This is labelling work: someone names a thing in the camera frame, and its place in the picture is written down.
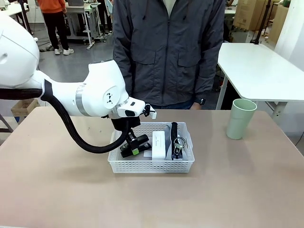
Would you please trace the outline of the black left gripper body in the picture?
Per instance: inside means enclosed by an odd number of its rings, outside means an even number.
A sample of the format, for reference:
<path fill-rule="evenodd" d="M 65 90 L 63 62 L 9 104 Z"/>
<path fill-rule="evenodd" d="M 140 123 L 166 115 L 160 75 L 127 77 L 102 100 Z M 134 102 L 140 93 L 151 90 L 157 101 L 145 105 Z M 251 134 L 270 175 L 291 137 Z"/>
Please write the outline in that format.
<path fill-rule="evenodd" d="M 124 117 L 118 119 L 111 119 L 114 129 L 121 131 L 122 135 L 128 135 L 130 130 L 134 127 L 139 126 L 140 118 L 139 117 Z"/>

